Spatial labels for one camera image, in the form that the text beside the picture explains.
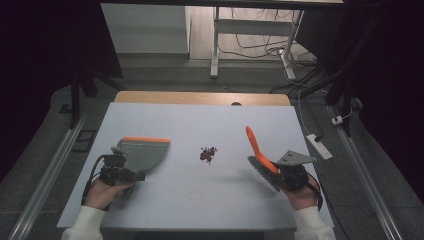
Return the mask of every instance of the orange brush handle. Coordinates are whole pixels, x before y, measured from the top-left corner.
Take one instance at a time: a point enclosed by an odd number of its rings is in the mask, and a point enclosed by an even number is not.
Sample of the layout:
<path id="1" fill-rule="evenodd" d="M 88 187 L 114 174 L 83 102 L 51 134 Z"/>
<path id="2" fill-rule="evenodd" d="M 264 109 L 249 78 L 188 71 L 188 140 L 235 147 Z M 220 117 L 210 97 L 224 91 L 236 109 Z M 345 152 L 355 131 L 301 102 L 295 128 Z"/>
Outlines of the orange brush handle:
<path id="1" fill-rule="evenodd" d="M 253 134 L 253 131 L 249 126 L 246 126 L 246 134 L 247 138 L 249 138 L 250 145 L 255 152 L 256 159 L 258 159 L 262 166 L 268 168 L 271 172 L 279 174 L 278 169 L 268 160 L 267 157 L 265 157 L 265 155 L 261 153 L 261 151 L 259 151 L 259 146 L 258 142 L 256 141 L 255 134 Z"/>

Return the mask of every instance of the power strip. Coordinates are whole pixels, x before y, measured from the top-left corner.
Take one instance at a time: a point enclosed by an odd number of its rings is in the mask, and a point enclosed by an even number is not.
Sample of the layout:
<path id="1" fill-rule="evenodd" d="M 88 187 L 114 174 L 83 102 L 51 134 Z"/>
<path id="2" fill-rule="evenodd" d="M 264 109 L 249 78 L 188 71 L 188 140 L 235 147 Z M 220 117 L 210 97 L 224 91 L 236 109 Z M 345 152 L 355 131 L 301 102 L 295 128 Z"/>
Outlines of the power strip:
<path id="1" fill-rule="evenodd" d="M 315 134 L 310 134 L 306 136 L 306 139 L 308 139 L 309 143 L 312 145 L 312 147 L 315 148 L 315 150 L 318 152 L 318 154 L 322 157 L 324 160 L 328 160 L 333 157 L 331 153 L 327 150 L 327 148 L 322 144 L 322 142 L 318 141 L 315 142 Z"/>

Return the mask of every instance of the sleeve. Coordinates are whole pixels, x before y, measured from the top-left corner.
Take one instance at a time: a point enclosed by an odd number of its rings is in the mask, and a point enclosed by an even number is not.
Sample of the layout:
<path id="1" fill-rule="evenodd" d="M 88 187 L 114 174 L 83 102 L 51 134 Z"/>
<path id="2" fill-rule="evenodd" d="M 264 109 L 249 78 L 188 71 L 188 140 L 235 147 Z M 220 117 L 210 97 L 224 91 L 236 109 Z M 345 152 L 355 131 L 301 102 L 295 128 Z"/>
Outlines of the sleeve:
<path id="1" fill-rule="evenodd" d="M 294 212 L 297 230 L 294 233 L 296 240 L 334 240 L 333 228 L 322 221 L 318 207 L 309 207 Z"/>
<path id="2" fill-rule="evenodd" d="M 104 215 L 102 210 L 81 206 L 74 226 L 63 232 L 62 240 L 102 240 L 100 223 Z"/>

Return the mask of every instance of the white desk leg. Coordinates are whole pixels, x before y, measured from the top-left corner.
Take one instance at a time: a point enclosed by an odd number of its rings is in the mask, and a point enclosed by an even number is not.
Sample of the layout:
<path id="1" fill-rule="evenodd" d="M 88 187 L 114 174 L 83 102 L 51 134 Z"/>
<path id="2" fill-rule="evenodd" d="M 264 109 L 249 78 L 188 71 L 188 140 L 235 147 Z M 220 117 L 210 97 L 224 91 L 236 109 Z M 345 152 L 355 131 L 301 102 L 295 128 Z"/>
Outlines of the white desk leg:
<path id="1" fill-rule="evenodd" d="M 299 27 L 300 18 L 302 17 L 303 11 L 300 11 L 299 14 L 296 16 L 293 22 L 293 26 L 290 29 L 289 39 L 287 40 L 287 46 L 286 49 L 284 49 L 283 53 L 280 55 L 281 60 L 283 61 L 284 69 L 286 71 L 287 77 L 289 80 L 295 80 L 296 76 L 294 75 L 293 69 L 290 65 L 289 61 L 289 54 L 290 49 L 293 45 L 294 37 L 296 36 L 297 29 Z"/>
<path id="2" fill-rule="evenodd" d="M 218 35 L 219 35 L 219 7 L 214 8 L 213 25 L 213 49 L 211 61 L 211 78 L 218 78 Z"/>

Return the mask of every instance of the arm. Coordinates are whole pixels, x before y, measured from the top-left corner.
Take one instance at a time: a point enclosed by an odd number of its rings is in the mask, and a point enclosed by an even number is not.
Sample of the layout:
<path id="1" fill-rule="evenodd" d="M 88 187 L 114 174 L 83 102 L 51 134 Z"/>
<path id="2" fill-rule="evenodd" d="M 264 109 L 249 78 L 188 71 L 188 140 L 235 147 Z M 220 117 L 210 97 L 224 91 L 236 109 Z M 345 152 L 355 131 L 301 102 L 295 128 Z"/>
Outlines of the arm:
<path id="1" fill-rule="evenodd" d="M 63 232 L 62 240 L 103 239 L 100 223 L 105 212 L 102 209 L 109 205 L 118 192 L 130 186 L 131 184 L 120 184 L 111 187 L 96 179 L 91 185 L 84 206 L 81 206 L 77 220 L 71 228 Z"/>
<path id="2" fill-rule="evenodd" d="M 319 189 L 314 178 L 309 176 L 309 183 Z M 294 233 L 296 240 L 333 240 L 333 229 L 322 221 L 318 212 L 317 199 L 314 193 L 307 187 L 294 192 L 281 189 L 289 199 L 295 212 L 294 220 L 297 230 Z"/>

